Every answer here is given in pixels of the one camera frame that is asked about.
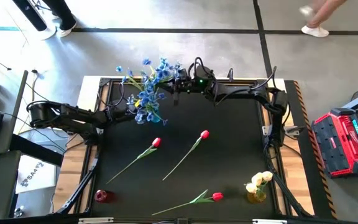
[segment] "glass vase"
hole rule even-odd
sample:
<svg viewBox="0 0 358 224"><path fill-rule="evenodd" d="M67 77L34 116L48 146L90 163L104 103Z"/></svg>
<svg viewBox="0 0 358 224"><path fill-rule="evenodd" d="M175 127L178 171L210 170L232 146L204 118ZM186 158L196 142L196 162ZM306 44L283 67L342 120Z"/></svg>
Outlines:
<svg viewBox="0 0 358 224"><path fill-rule="evenodd" d="M266 199L266 193L263 190L258 190L254 194L247 192L247 198L250 203L260 203Z"/></svg>

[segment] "flower stem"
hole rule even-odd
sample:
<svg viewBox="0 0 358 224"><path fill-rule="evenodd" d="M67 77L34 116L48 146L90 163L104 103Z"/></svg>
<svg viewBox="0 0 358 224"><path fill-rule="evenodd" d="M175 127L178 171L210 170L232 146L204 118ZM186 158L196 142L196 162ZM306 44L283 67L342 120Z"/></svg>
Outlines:
<svg viewBox="0 0 358 224"><path fill-rule="evenodd" d="M186 159L186 157L197 147L197 145L200 143L201 141L201 137L199 137L196 141L196 143L194 143L194 145L191 147L191 149L187 152L187 154L181 159L181 161L179 161L179 163L171 170L171 172L169 172L169 174L167 174L164 179L162 179L163 181Z"/></svg>
<svg viewBox="0 0 358 224"><path fill-rule="evenodd" d="M140 91L142 91L142 87L140 87L140 85L130 76L128 76L128 79L134 84L134 86L136 86Z"/></svg>
<svg viewBox="0 0 358 224"><path fill-rule="evenodd" d="M114 178L116 178L118 175L120 175L122 172L124 172L126 169L128 169L128 167L130 167L132 164L134 164L137 161L137 158L132 161L128 166L126 166L125 168L123 168L122 171L120 171L118 174L116 174L114 177L112 177L112 179L110 179L106 184L110 183L112 180L114 180Z"/></svg>
<svg viewBox="0 0 358 224"><path fill-rule="evenodd" d="M173 210L173 209L176 209L176 208L180 208L180 207L182 207L182 206L189 205L189 204L190 204L190 202L184 203L183 205L178 205L178 206L173 207L173 208L168 208L168 209L166 209L166 210L164 210L164 211L154 213L154 214L152 214L152 216L158 215L158 214L161 214L161 213L163 213L163 212L167 212L167 211L170 211L170 210Z"/></svg>

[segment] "gray floor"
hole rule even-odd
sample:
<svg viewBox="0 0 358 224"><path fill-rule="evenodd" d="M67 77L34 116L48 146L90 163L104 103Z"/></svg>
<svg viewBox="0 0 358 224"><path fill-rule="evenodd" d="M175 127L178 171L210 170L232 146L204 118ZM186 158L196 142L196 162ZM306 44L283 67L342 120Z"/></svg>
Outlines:
<svg viewBox="0 0 358 224"><path fill-rule="evenodd" d="M264 28L299 30L305 23L298 8L308 0L259 0ZM79 27L257 29L252 0L67 0ZM36 68L42 78L36 90L50 100L75 104L85 75L114 75L115 67L140 69L144 57L160 56L188 66L200 56L219 76L230 67L235 77L266 77L258 34L145 34L75 32L37 41L29 23L8 7L29 39L0 31L0 61L16 72ZM0 26L15 26L0 8ZM358 0L348 0L323 24L329 30L358 30ZM297 80L313 120L342 106L358 90L358 35L316 39L305 35L267 35L277 78ZM329 181L340 219L358 221L358 185Z"/></svg>

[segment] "hazard tape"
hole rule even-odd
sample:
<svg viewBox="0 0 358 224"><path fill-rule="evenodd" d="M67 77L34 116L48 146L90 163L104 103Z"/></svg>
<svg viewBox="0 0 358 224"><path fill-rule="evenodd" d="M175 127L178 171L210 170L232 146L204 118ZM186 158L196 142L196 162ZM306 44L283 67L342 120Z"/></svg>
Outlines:
<svg viewBox="0 0 358 224"><path fill-rule="evenodd" d="M309 134L311 146L313 148L314 156L316 157L317 166L318 166L318 169L320 170L319 173L320 173L320 176L321 176L321 181L323 182L324 190L326 191L326 196L327 196L327 199L328 199L328 205L331 208L331 215L335 219L337 219L337 215L336 215L335 208L334 208L334 203L333 203L333 198L331 197L331 194L329 193L329 188L328 188L326 177L324 175L324 169L323 169L323 165L321 163L320 154L319 154L319 152L317 150L317 144L316 144L316 141L314 140L313 132L311 131L310 122L309 122L309 119L308 119L308 113L306 112L305 104L303 103L302 93L301 93L301 90L299 88L298 82L294 81L294 84L295 84L296 92L298 93L299 102L300 102L300 105L301 105L301 108L302 108L303 117L304 117L305 122L306 122L306 128L308 130L308 134Z"/></svg>

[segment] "wooden table frame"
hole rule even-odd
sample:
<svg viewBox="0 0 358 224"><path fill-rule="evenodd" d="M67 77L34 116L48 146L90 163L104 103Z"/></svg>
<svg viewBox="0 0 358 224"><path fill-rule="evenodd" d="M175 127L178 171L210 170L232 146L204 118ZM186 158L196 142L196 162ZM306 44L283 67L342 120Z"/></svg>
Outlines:
<svg viewBox="0 0 358 224"><path fill-rule="evenodd" d="M83 84L80 91L80 96L78 98L78 106L85 110L94 110L95 102L96 102L96 93L99 90L99 84L101 83L101 78L122 78L122 77L101 77L101 76L85 76L83 79ZM263 80L265 78L237 78L236 80ZM283 79L275 80L277 88L281 90L285 90L285 84ZM105 101L108 98L108 86L104 86L100 89L99 95ZM105 105L100 103L99 109L103 110ZM263 116L265 125L269 125L269 114L263 108ZM290 114L288 120L286 122L286 126L293 126L292 115ZM82 138L77 135L72 139L69 139L69 143L67 148L72 147L80 142L82 142ZM285 138L284 143L287 146L290 146L300 152L298 142L296 140L290 139L288 137ZM270 149L270 153L274 156L274 150ZM94 155L96 154L96 146L87 147L84 144L80 144L77 147L73 147L70 149L64 157L63 164L60 169L60 175L58 178L55 196L53 198L54 204L54 212L56 212L70 197L70 195L76 189L76 186L80 182L82 178L81 173L82 170L87 170L90 164L93 161ZM90 160L85 164L85 157L88 155ZM314 214L313 205L311 203L308 183L306 180L305 171L303 168L302 159L293 151L286 149L286 147L282 147L280 150L280 154L277 158L273 159L273 164L277 168L277 159L281 160L283 164L283 174L285 175L285 180L287 183L287 187L290 189L292 194L295 196L297 201L302 205L302 207L310 214ZM282 214L288 214L285 209L285 200L282 194L281 189L277 184L276 192L277 192L277 200L278 206ZM85 200L81 201L81 204L76 205L71 209L70 213L76 212L84 212L87 208L87 201L89 199L92 200L92 197L89 195L90 193L90 182L86 186L83 191L82 198ZM295 212L290 212L289 215L296 215Z"/></svg>

